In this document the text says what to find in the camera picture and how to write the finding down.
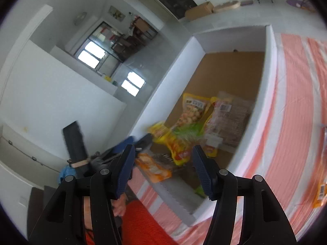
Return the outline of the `person's left hand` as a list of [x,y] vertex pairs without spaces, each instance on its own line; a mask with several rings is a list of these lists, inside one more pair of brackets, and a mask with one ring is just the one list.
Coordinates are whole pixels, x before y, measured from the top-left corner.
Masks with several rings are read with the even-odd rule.
[[126,212],[126,193],[123,193],[117,200],[112,200],[113,213],[115,217],[122,217]]

